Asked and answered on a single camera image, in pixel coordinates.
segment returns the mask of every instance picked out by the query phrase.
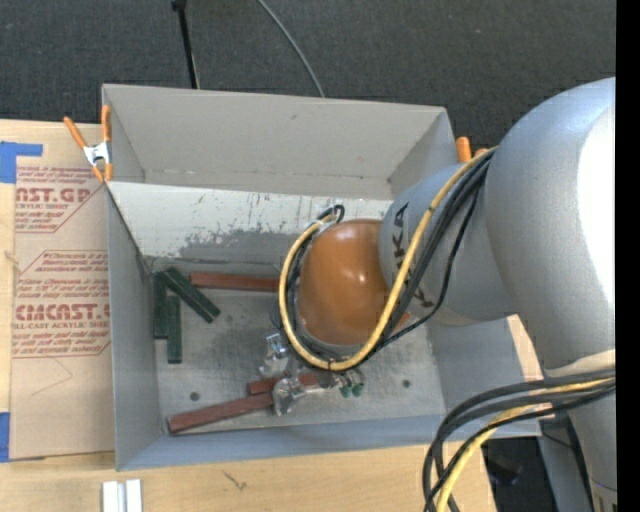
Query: gray box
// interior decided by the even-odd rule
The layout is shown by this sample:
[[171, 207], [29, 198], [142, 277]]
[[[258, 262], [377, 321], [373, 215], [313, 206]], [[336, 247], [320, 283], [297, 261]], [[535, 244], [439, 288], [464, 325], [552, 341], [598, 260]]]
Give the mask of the gray box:
[[[167, 416], [245, 395], [275, 297], [207, 290], [212, 323], [182, 309], [183, 362], [155, 340], [153, 272], [277, 277], [329, 204], [381, 219], [395, 195], [456, 162], [443, 108], [105, 85], [114, 181], [107, 223], [116, 466], [134, 469], [428, 443], [480, 391], [523, 380], [506, 321], [430, 325], [367, 361], [363, 395], [310, 395], [172, 436]], [[536, 434], [537, 423], [499, 435]], [[468, 431], [458, 432], [464, 437]]]

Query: green block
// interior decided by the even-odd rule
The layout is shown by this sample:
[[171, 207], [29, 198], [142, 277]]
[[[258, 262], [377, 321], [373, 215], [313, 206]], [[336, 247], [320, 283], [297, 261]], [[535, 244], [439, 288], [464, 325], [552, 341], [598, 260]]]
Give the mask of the green block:
[[355, 386], [353, 386], [352, 393], [353, 393], [353, 396], [355, 396], [356, 398], [358, 398], [363, 391], [364, 391], [364, 384], [356, 384]]
[[167, 282], [164, 274], [153, 275], [153, 335], [168, 336], [167, 327]]
[[180, 324], [180, 298], [167, 297], [167, 362], [182, 362], [182, 326]]
[[193, 286], [177, 269], [171, 267], [164, 272], [167, 287], [173, 290], [189, 307], [206, 322], [211, 323], [220, 310], [203, 293]]
[[351, 386], [342, 386], [340, 388], [340, 393], [342, 394], [343, 398], [349, 398], [349, 396], [351, 396]]

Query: blue tape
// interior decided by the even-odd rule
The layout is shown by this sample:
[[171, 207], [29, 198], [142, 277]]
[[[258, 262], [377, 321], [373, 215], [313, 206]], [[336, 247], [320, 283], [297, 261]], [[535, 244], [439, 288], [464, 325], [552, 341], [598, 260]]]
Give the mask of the blue tape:
[[19, 156], [42, 156], [42, 150], [42, 144], [0, 141], [0, 183], [16, 182], [16, 161]]
[[0, 412], [0, 463], [9, 462], [9, 413]]

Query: yellow cable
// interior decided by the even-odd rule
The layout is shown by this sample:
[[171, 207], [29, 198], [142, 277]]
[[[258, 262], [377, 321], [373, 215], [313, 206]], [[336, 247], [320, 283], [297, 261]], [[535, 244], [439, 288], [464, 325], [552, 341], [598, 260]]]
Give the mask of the yellow cable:
[[[584, 390], [584, 389], [590, 389], [592, 387], [595, 387], [599, 384], [602, 384], [603, 382], [606, 381], [611, 381], [613, 379], [599, 379], [596, 381], [591, 381], [591, 382], [582, 382], [579, 384], [566, 384], [566, 385], [562, 385], [562, 386], [550, 386], [547, 389], [541, 389], [541, 390], [536, 390], [534, 392], [532, 392], [532, 395], [538, 394], [538, 393], [542, 393], [543, 391], [547, 391], [548, 389], [553, 389], [556, 392], [570, 392], [570, 391], [580, 391], [580, 390]], [[523, 406], [519, 406], [519, 407], [513, 407], [511, 409], [507, 409], [506, 411], [501, 412], [500, 414], [496, 415], [491, 422], [489, 423], [489, 425], [493, 425], [499, 421], [502, 420], [506, 420], [506, 419], [511, 419], [515, 416], [518, 416], [519, 414], [523, 413], [524, 411], [528, 410], [528, 409], [532, 409], [533, 407], [530, 405], [523, 405]], [[549, 411], [551, 412], [553, 409], [553, 406], [548, 407], [547, 409], [549, 409]], [[467, 465], [467, 462], [469, 462], [469, 459], [471, 458], [471, 456], [480, 448], [480, 446], [482, 446], [482, 444], [489, 439], [493, 433], [498, 430], [498, 427], [496, 428], [492, 428], [491, 430], [487, 430], [484, 434], [479, 435], [468, 447], [467, 449], [464, 451], [464, 453], [460, 456], [460, 458], [458, 459], [456, 465], [454, 466], [453, 470], [451, 471], [451, 473], [449, 474], [449, 478], [447, 479], [446, 483], [442, 486], [442, 489], [440, 489], [440, 493], [438, 494], [438, 502], [436, 505], [436, 512], [446, 512], [447, 510], [447, 502], [449, 501], [449, 497], [451, 496], [451, 492], [453, 491], [453, 486], [456, 483], [456, 480], [458, 479], [458, 477], [460, 476], [460, 474], [462, 473], [462, 470], [465, 468], [465, 466]]]
[[483, 155], [478, 155], [464, 165], [462, 165], [454, 174], [447, 180], [444, 186], [438, 191], [435, 195], [429, 208], [422, 216], [418, 227], [415, 230], [413, 237], [411, 238], [411, 242], [409, 243], [409, 247], [407, 248], [407, 253], [402, 261], [402, 265], [400, 266], [400, 270], [398, 271], [398, 276], [393, 283], [391, 291], [389, 292], [389, 297], [387, 302], [382, 310], [382, 314], [376, 324], [371, 336], [366, 341], [366, 343], [351, 357], [345, 359], [343, 361], [325, 361], [317, 357], [316, 355], [309, 352], [303, 345], [300, 343], [296, 334], [291, 326], [291, 322], [289, 320], [289, 315], [287, 313], [287, 301], [286, 301], [286, 289], [287, 289], [287, 276], [289, 274], [289, 267], [293, 261], [293, 258], [299, 249], [299, 247], [309, 238], [315, 231], [318, 230], [321, 224], [314, 224], [307, 228], [302, 235], [294, 242], [285, 258], [284, 264], [282, 266], [282, 273], [280, 274], [280, 284], [278, 287], [278, 304], [280, 307], [280, 316], [282, 318], [282, 324], [284, 326], [284, 330], [287, 333], [287, 337], [291, 342], [294, 350], [302, 357], [307, 363], [316, 366], [318, 368], [322, 368], [324, 370], [334, 370], [334, 371], [344, 371], [350, 368], [353, 368], [357, 364], [361, 363], [375, 348], [378, 343], [380, 336], [382, 335], [382, 331], [384, 330], [385, 325], [393, 310], [396, 307], [396, 302], [404, 286], [405, 279], [409, 273], [409, 268], [413, 262], [413, 257], [418, 251], [418, 247], [420, 245], [420, 240], [422, 235], [427, 229], [429, 222], [431, 221], [431, 217], [433, 216], [433, 212], [440, 205], [449, 191], [454, 187], [454, 185], [469, 171], [471, 170], [475, 164], [483, 158]]

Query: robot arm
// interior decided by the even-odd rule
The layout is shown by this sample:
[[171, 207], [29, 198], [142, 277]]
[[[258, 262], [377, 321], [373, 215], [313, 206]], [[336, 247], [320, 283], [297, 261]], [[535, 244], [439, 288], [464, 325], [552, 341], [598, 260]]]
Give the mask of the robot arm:
[[[546, 376], [615, 367], [614, 145], [615, 79], [583, 85], [532, 110], [495, 151], [405, 190], [381, 224], [336, 224], [304, 257], [290, 253], [280, 309], [320, 354], [307, 362], [356, 366], [410, 323], [406, 309], [451, 325], [517, 313]], [[617, 503], [615, 395], [570, 416], [594, 496]]]

